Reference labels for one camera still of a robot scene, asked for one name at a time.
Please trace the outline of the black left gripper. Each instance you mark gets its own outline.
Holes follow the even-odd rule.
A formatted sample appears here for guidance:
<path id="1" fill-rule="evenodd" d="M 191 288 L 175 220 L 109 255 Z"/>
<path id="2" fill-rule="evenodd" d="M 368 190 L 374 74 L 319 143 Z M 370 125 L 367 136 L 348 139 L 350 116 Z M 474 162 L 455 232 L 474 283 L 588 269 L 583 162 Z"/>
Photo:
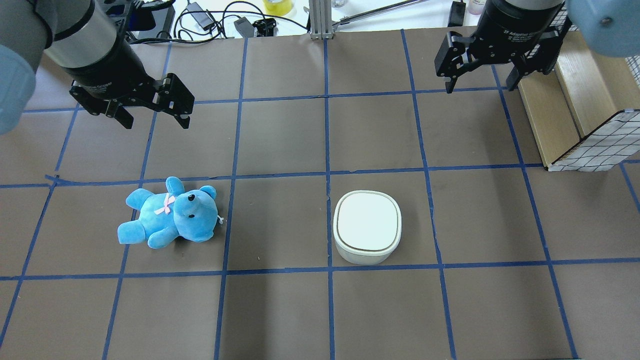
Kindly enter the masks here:
<path id="1" fill-rule="evenodd" d="M 142 60 L 122 34 L 117 34 L 109 52 L 96 63 L 71 68 L 70 95 L 89 112 L 104 112 L 125 129 L 133 128 L 134 117 L 123 105 L 152 103 L 153 110 L 169 114 L 187 130 L 195 97 L 178 75 L 167 73 L 154 80 Z"/>

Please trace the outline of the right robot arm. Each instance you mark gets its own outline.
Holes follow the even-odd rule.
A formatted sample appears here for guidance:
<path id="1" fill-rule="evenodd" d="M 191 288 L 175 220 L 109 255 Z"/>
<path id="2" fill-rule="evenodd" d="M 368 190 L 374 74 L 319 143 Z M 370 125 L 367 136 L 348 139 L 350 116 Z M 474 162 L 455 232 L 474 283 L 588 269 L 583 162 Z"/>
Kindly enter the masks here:
<path id="1" fill-rule="evenodd" d="M 590 50 L 628 58 L 639 54 L 637 0 L 488 0 L 470 36 L 450 31 L 434 59 L 435 73 L 454 91 L 460 76 L 480 66 L 512 63 L 512 91 L 534 72 L 553 70 L 564 38 L 577 27 Z"/>

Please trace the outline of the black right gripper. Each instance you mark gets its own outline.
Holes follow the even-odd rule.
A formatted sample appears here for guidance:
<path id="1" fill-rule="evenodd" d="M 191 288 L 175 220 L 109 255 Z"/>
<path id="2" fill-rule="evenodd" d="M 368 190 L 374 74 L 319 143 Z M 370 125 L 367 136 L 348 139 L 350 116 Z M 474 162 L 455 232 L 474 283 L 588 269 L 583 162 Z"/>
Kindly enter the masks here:
<path id="1" fill-rule="evenodd" d="M 513 68 L 506 79 L 513 91 L 534 72 L 548 75 L 557 62 L 563 37 L 551 26 L 563 0 L 487 0 L 471 36 L 450 30 L 434 59 L 436 75 L 445 78 L 452 94 L 460 76 L 480 66 L 506 64 Z M 528 52 L 535 50 L 531 56 Z"/>

